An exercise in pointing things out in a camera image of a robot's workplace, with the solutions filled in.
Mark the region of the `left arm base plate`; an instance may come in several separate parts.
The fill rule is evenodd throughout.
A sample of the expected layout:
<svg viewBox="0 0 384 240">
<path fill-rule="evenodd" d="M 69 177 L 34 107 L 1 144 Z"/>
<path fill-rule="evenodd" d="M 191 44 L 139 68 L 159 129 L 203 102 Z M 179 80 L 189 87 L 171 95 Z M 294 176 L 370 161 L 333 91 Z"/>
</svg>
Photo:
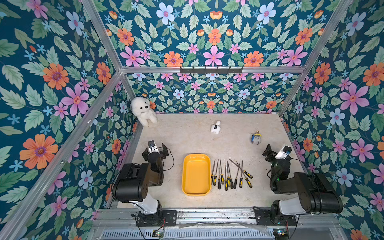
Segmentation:
<svg viewBox="0 0 384 240">
<path fill-rule="evenodd" d="M 137 227 L 172 227 L 176 225 L 178 212 L 161 210 L 152 215 L 139 212 L 136 216 Z"/>
</svg>

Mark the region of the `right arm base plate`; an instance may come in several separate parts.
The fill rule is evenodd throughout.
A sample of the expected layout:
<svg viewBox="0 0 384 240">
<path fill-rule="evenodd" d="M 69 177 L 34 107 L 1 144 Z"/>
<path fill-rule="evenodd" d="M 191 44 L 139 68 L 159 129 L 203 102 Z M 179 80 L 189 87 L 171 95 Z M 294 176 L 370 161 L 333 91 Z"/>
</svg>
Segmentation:
<svg viewBox="0 0 384 240">
<path fill-rule="evenodd" d="M 254 206 L 256 222 L 261 226 L 295 226 L 297 224 L 296 216 L 281 215 L 275 210 L 259 208 Z"/>
</svg>

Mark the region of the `yellow plastic storage tray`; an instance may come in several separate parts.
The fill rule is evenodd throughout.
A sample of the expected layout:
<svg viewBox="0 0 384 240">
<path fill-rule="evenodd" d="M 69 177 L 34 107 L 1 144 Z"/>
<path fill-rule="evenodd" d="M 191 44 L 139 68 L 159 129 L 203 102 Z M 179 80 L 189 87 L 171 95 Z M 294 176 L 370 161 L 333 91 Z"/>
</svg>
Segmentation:
<svg viewBox="0 0 384 240">
<path fill-rule="evenodd" d="M 206 196 L 211 191 L 211 160 L 205 154 L 185 157 L 182 174 L 182 191 L 190 197 Z"/>
</svg>

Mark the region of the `file tool six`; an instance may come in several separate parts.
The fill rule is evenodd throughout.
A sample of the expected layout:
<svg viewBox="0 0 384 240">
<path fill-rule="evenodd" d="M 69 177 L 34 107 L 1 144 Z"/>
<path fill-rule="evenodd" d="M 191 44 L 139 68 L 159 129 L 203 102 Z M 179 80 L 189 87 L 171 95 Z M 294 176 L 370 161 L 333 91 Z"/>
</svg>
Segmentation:
<svg viewBox="0 0 384 240">
<path fill-rule="evenodd" d="M 226 161 L 226 167 L 227 167 L 227 185 L 228 185 L 228 188 L 230 189 L 232 185 L 231 185 L 231 173 L 230 173 L 230 167 L 229 167 L 228 161 Z"/>
</svg>

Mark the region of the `file tool eight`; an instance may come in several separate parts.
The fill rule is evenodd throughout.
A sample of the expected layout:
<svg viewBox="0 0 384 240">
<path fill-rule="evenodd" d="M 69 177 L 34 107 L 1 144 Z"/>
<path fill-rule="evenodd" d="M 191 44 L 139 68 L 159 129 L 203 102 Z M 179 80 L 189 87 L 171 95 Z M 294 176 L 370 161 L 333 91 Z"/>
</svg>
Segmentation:
<svg viewBox="0 0 384 240">
<path fill-rule="evenodd" d="M 237 166 L 237 174 L 236 174 L 234 185 L 233 185 L 234 189 L 237 188 L 237 181 L 238 181 L 238 176 L 239 176 L 239 171 L 240 171 L 239 163 L 238 162 L 236 162 L 236 166 Z"/>
</svg>

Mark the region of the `file tool four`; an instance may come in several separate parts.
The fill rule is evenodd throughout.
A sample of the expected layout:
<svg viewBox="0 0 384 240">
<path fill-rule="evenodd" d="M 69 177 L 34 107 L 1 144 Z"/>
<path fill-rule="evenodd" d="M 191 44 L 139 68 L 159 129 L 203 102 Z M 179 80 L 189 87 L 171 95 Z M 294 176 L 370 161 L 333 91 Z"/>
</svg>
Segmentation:
<svg viewBox="0 0 384 240">
<path fill-rule="evenodd" d="M 221 159 L 219 159 L 219 166 L 220 166 L 220 181 L 221 181 L 221 184 L 224 185 L 225 180 L 224 180 L 224 173 L 223 173 L 223 166 L 222 166 Z"/>
</svg>

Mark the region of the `file tool seven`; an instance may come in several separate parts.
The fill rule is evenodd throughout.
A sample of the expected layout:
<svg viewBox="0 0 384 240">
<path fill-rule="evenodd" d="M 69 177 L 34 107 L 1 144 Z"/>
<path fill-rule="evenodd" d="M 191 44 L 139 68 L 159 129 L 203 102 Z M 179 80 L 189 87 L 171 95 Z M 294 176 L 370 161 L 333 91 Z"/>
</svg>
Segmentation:
<svg viewBox="0 0 384 240">
<path fill-rule="evenodd" d="M 234 182 L 233 182 L 233 178 L 232 178 L 232 175 L 231 175 L 231 169 L 230 169 L 229 163 L 227 163 L 227 167 L 228 167 L 230 188 L 234 189 Z"/>
</svg>

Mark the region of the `file tool two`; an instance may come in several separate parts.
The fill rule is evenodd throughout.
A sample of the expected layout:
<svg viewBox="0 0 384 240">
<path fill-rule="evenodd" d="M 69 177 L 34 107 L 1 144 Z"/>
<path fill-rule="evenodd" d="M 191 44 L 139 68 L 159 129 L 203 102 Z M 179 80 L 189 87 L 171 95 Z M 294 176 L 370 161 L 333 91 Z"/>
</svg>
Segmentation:
<svg viewBox="0 0 384 240">
<path fill-rule="evenodd" d="M 217 184 L 217 173 L 218 173 L 218 167 L 219 167 L 219 161 L 217 160 L 216 162 L 215 162 L 215 171 L 214 171 L 214 175 L 213 175 L 213 186 L 215 186 L 216 184 Z"/>
</svg>

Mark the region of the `file tool nine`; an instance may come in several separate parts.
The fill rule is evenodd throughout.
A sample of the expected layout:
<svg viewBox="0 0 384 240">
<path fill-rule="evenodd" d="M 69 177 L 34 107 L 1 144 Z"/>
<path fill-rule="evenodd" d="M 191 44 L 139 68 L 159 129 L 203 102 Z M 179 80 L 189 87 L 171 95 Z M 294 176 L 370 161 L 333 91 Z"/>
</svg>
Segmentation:
<svg viewBox="0 0 384 240">
<path fill-rule="evenodd" d="M 241 168 L 241 165 L 239 163 L 239 169 L 240 169 L 240 183 L 239 183 L 239 187 L 242 188 L 243 187 L 243 170 Z"/>
</svg>

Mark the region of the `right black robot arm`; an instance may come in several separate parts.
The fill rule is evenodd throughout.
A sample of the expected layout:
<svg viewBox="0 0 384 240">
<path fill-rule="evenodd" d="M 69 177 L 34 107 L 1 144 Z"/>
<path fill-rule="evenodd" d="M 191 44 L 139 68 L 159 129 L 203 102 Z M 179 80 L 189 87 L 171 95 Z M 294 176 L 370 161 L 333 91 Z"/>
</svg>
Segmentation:
<svg viewBox="0 0 384 240">
<path fill-rule="evenodd" d="M 323 174 L 295 172 L 290 178 L 292 148 L 284 145 L 279 152 L 267 144 L 263 152 L 265 160 L 271 164 L 267 173 L 270 188 L 277 195 L 293 195 L 287 200 L 276 200 L 271 205 L 271 215 L 293 216 L 305 214 L 340 214 L 343 202 Z"/>
</svg>

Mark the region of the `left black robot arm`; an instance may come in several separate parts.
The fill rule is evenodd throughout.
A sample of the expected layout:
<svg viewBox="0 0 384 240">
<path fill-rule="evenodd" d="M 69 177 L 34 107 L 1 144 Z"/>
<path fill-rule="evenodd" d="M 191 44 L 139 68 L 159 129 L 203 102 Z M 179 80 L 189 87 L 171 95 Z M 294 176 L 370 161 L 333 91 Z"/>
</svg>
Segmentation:
<svg viewBox="0 0 384 240">
<path fill-rule="evenodd" d="M 163 160 L 169 156 L 169 149 L 164 144 L 157 147 L 154 141 L 150 141 L 142 156 L 143 164 L 131 163 L 122 167 L 112 185 L 111 195 L 115 201 L 134 205 L 144 216 L 160 218 L 161 203 L 149 194 L 149 187 L 163 184 Z"/>
</svg>

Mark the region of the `file tool five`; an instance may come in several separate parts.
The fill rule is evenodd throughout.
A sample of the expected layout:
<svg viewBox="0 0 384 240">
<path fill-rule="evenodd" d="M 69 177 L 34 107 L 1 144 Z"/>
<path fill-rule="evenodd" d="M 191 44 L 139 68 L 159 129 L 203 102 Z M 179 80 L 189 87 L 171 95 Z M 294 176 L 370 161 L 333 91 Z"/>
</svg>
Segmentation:
<svg viewBox="0 0 384 240">
<path fill-rule="evenodd" d="M 225 191 L 228 191 L 228 180 L 227 180 L 227 164 L 225 165 L 224 181 L 225 181 Z"/>
</svg>

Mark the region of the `file tool three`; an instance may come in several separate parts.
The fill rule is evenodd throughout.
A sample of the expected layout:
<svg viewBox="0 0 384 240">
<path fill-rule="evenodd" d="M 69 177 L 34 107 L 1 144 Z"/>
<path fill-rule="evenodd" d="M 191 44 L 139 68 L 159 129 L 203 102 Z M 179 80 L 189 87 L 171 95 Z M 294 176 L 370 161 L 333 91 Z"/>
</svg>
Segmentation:
<svg viewBox="0 0 384 240">
<path fill-rule="evenodd" d="M 218 190 L 220 190 L 222 188 L 221 178 L 220 178 L 220 163 L 218 163 L 217 185 L 218 185 Z"/>
</svg>

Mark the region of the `file tool one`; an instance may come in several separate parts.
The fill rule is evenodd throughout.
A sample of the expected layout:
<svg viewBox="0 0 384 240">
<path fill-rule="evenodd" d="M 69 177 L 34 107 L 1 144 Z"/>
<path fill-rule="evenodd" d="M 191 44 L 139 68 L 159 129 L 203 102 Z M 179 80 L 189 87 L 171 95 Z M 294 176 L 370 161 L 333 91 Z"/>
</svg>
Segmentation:
<svg viewBox="0 0 384 240">
<path fill-rule="evenodd" d="M 214 163 L 213 163 L 213 166 L 211 168 L 211 183 L 213 182 L 213 178 L 214 178 L 215 165 L 216 165 L 216 159 L 214 159 Z"/>
</svg>

